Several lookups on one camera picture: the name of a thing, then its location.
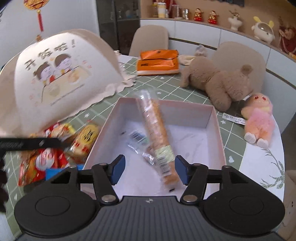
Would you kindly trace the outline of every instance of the red tassel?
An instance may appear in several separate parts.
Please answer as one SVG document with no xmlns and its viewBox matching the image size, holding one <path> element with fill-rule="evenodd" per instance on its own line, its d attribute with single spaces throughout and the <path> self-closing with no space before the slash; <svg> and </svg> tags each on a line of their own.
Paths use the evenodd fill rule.
<svg viewBox="0 0 296 241">
<path fill-rule="evenodd" d="M 41 17 L 41 10 L 37 10 L 38 13 L 38 22 L 41 32 L 43 32 L 43 24 L 42 24 L 42 17 Z"/>
</svg>

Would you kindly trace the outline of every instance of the round black disc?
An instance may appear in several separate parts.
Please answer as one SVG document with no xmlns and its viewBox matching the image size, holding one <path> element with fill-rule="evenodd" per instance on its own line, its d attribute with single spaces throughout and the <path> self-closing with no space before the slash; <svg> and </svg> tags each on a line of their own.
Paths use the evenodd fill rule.
<svg viewBox="0 0 296 241">
<path fill-rule="evenodd" d="M 94 217 L 93 199 L 69 185 L 33 191 L 15 206 L 20 228 L 33 236 L 62 237 L 86 226 Z"/>
<path fill-rule="evenodd" d="M 241 236 L 269 233 L 285 215 L 284 205 L 276 196 L 246 184 L 234 184 L 213 193 L 205 200 L 203 210 L 219 229 Z"/>
</svg>

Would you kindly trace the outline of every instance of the pink plush toy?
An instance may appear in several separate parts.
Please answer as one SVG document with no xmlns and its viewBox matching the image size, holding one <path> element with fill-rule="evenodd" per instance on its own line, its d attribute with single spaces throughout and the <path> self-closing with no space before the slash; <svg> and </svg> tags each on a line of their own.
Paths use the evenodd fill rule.
<svg viewBox="0 0 296 241">
<path fill-rule="evenodd" d="M 253 94 L 246 100 L 242 116 L 247 120 L 244 139 L 257 146 L 268 149 L 275 127 L 272 118 L 272 104 L 269 98 L 261 93 Z"/>
</svg>

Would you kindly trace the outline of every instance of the ribbed black surface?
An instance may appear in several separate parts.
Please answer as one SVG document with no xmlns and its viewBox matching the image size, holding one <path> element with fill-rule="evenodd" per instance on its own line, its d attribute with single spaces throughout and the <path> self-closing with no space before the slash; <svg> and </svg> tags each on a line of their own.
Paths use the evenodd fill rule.
<svg viewBox="0 0 296 241">
<path fill-rule="evenodd" d="M 20 241 L 41 238 L 27 234 Z M 86 228 L 52 241 L 283 241 L 272 233 L 258 238 L 239 238 L 216 230 L 197 207 L 185 206 L 169 197 L 124 197 L 112 207 L 102 208 Z"/>
</svg>

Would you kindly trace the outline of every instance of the green checkered tablecloth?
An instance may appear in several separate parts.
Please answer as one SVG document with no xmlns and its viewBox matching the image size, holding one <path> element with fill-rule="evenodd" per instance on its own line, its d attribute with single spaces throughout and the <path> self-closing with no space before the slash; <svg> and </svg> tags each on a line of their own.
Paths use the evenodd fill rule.
<svg viewBox="0 0 296 241">
<path fill-rule="evenodd" d="M 124 68 L 127 74 L 133 74 L 136 71 L 136 59 L 131 59 L 124 65 Z M 180 88 L 180 77 L 180 74 L 137 77 L 135 85 L 131 88 L 126 88 L 112 97 L 107 97 L 103 101 L 92 105 L 88 109 L 79 112 L 76 116 L 70 117 L 63 122 L 69 122 L 77 131 L 82 129 L 87 120 L 94 120 L 98 124 L 103 125 L 120 97 L 133 97 L 133 92 L 135 90 L 146 88 L 154 88 L 159 99 L 212 105 L 205 93 L 190 88 Z M 235 109 L 236 106 L 234 104 L 228 113 L 235 115 Z M 222 119 L 222 113 L 218 111 L 216 111 L 216 113 L 227 164 L 239 169 L 246 148 L 246 142 L 243 139 L 244 128 L 239 124 Z M 9 177 L 8 183 L 5 186 L 9 192 L 9 201 L 6 204 L 6 217 L 13 235 L 18 236 L 20 230 L 14 218 L 13 211 L 16 202 L 24 195 L 23 188 L 17 185 L 20 164 L 18 163 L 16 153 L 7 153 L 5 162 L 5 170 Z"/>
</svg>

